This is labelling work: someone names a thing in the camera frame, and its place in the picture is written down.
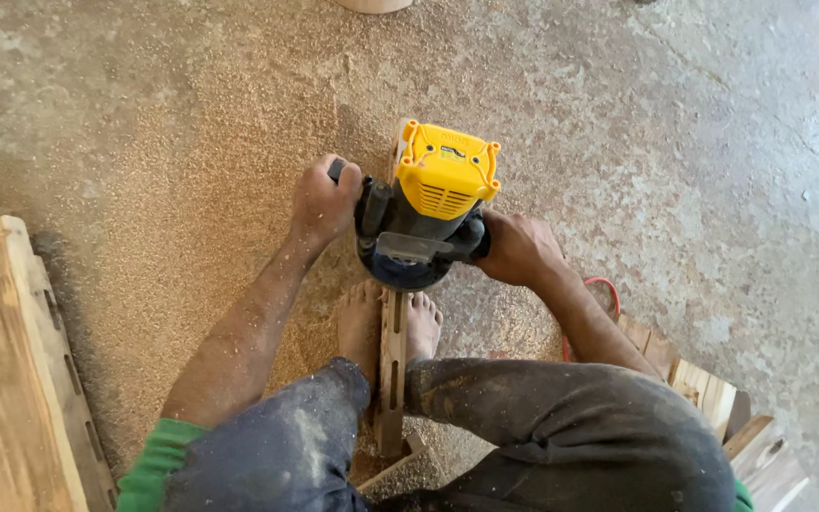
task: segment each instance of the wooden scrap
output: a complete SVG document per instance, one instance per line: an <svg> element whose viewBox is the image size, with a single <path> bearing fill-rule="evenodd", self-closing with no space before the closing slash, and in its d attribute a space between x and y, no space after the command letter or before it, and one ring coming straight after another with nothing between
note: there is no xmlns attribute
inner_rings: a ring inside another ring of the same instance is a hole
<svg viewBox="0 0 819 512"><path fill-rule="evenodd" d="M384 15L412 5L412 0L337 0L349 10L364 15Z"/></svg>
<svg viewBox="0 0 819 512"><path fill-rule="evenodd" d="M382 457L400 457L410 295L388 290L381 311L381 377L373 428Z"/></svg>
<svg viewBox="0 0 819 512"><path fill-rule="evenodd" d="M781 512L810 481L771 416L751 418L724 449L756 512Z"/></svg>
<svg viewBox="0 0 819 512"><path fill-rule="evenodd" d="M738 391L735 386L684 359L675 362L669 385L710 420L716 438L722 442Z"/></svg>
<svg viewBox="0 0 819 512"><path fill-rule="evenodd" d="M646 342L643 357L650 362L656 373L665 380L669 379L675 360L678 358L672 344L657 332L650 333L650 339Z"/></svg>
<svg viewBox="0 0 819 512"><path fill-rule="evenodd" d="M739 391L735 394L735 402L732 404L732 413L729 413L729 423L725 426L725 438L728 442L735 434L751 421L751 394L746 391Z"/></svg>
<svg viewBox="0 0 819 512"><path fill-rule="evenodd" d="M24 222L0 217L0 512L106 512L116 490Z"/></svg>
<svg viewBox="0 0 819 512"><path fill-rule="evenodd" d="M643 354L646 350L646 343L650 341L650 328L634 320L626 314L618 316L618 328L637 347L637 351Z"/></svg>
<svg viewBox="0 0 819 512"><path fill-rule="evenodd" d="M426 446L425 442L422 441L422 436L420 436L418 432L413 432L409 435L409 437L407 437L402 449L404 450L404 453L406 453L404 458L388 466L384 471L381 471L377 475L372 476L356 490L358 490L360 493L367 492L373 485L381 482L381 480L384 480L389 475L399 471L402 467L425 453L428 446Z"/></svg>

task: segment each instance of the toe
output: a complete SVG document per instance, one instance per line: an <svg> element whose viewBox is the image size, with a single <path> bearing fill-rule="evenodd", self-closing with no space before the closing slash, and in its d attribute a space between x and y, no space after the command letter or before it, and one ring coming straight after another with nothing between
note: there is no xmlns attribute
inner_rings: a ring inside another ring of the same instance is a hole
<svg viewBox="0 0 819 512"><path fill-rule="evenodd" d="M350 302L362 302L364 295L364 291L362 288L362 283L354 284L352 288L349 289L349 301Z"/></svg>
<svg viewBox="0 0 819 512"><path fill-rule="evenodd" d="M381 297L381 285L375 283L372 279L366 280L362 284L362 288L365 293L365 302L373 302Z"/></svg>

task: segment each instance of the slotted wooden board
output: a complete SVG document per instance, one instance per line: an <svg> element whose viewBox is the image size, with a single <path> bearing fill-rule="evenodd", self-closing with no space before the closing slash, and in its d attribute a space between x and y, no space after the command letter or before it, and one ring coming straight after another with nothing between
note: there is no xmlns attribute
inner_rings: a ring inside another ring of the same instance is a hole
<svg viewBox="0 0 819 512"><path fill-rule="evenodd" d="M43 262L0 217L0 512L107 512L116 490Z"/></svg>

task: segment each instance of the wooden piece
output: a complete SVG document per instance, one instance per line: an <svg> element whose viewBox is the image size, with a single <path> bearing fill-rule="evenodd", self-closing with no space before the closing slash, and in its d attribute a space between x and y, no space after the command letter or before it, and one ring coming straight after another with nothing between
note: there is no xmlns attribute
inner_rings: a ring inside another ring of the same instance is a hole
<svg viewBox="0 0 819 512"><path fill-rule="evenodd" d="M368 489L370 489L372 485L381 482L381 480L386 478L391 473L400 470L400 468L404 467L406 464L409 464L412 460L421 456L428 449L425 442L422 441L422 437L417 432L413 432L412 434L409 435L409 437L407 437L406 448L409 450L408 455L406 455L401 460L398 460L394 464L388 466L384 471L381 471L377 475L374 475L368 480L366 480L365 483L360 485L356 490L358 490L358 492L360 493L366 492Z"/></svg>
<svg viewBox="0 0 819 512"><path fill-rule="evenodd" d="M656 332L651 332L650 339L646 342L646 350L643 351L643 357L654 367L660 377L669 380L677 356L668 340Z"/></svg>
<svg viewBox="0 0 819 512"><path fill-rule="evenodd" d="M781 512L810 481L771 416L751 418L726 443L725 452L756 512Z"/></svg>
<svg viewBox="0 0 819 512"><path fill-rule="evenodd" d="M381 311L381 378L375 439L382 457L400 457L403 446L403 386L410 295L388 290Z"/></svg>
<svg viewBox="0 0 819 512"><path fill-rule="evenodd" d="M646 343L650 341L650 328L626 314L618 316L618 328L637 347L637 351L643 354Z"/></svg>
<svg viewBox="0 0 819 512"><path fill-rule="evenodd" d="M0 217L0 512L113 510L52 300L24 222Z"/></svg>
<svg viewBox="0 0 819 512"><path fill-rule="evenodd" d="M708 374L684 359L678 359L672 369L669 385L697 407L710 420L716 438L722 442L735 401L735 386Z"/></svg>
<svg viewBox="0 0 819 512"><path fill-rule="evenodd" d="M722 447L725 450L725 455L729 460L734 460L735 457L747 448L751 441L754 441L766 427L773 422L772 416L757 415L751 418L741 430L735 434L732 439Z"/></svg>
<svg viewBox="0 0 819 512"><path fill-rule="evenodd" d="M364 15L384 15L412 5L412 0L337 0L349 10Z"/></svg>
<svg viewBox="0 0 819 512"><path fill-rule="evenodd" d="M729 423L725 425L723 441L728 442L732 439L749 421L751 421L751 394L739 391L735 394L732 412L729 413Z"/></svg>

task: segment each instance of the dusty floor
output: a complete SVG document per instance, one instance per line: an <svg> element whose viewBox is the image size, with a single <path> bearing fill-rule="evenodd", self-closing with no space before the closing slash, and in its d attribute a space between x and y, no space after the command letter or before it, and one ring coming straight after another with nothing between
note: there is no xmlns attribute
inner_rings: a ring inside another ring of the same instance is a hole
<svg viewBox="0 0 819 512"><path fill-rule="evenodd" d="M0 0L0 214L46 260L116 475L284 235L301 164L381 174L403 116L499 141L497 208L752 390L813 474L793 509L819 510L819 0ZM350 247L306 279L276 384L330 352ZM558 357L528 292L458 268L433 293L443 355Z"/></svg>

